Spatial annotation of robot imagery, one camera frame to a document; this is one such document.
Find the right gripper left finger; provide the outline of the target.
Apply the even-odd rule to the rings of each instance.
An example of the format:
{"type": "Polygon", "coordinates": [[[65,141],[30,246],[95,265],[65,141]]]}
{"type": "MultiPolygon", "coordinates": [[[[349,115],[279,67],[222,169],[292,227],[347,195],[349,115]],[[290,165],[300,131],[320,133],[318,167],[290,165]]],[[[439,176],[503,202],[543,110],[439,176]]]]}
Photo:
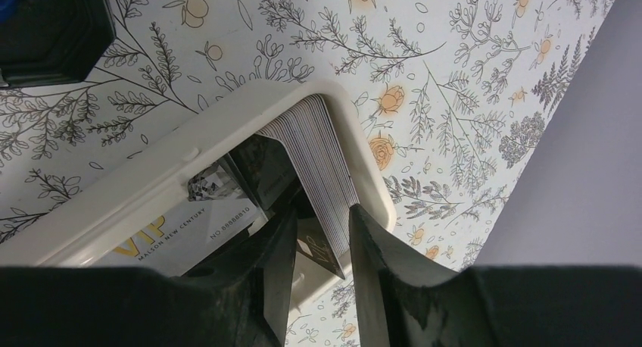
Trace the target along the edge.
{"type": "Polygon", "coordinates": [[[141,267],[4,267],[3,346],[282,346],[297,215],[181,277],[141,267]]]}

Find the black VIP card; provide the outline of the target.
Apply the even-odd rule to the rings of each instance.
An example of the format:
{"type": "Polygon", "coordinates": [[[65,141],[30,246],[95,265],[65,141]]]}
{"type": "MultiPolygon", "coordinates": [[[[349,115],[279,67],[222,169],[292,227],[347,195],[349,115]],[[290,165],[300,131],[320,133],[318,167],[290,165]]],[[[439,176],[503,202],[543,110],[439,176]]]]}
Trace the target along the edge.
{"type": "Polygon", "coordinates": [[[272,216],[293,208],[298,217],[298,251],[337,277],[344,271],[282,143],[252,135],[230,152],[238,174],[262,211],[272,216]]]}

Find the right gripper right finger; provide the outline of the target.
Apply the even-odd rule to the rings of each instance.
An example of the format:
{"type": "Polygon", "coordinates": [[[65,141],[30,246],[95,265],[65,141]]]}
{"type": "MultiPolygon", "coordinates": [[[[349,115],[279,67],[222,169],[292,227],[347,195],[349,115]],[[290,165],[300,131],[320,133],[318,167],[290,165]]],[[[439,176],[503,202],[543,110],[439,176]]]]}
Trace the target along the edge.
{"type": "Polygon", "coordinates": [[[350,209],[363,346],[639,346],[641,270],[492,266],[453,271],[350,209]]]}

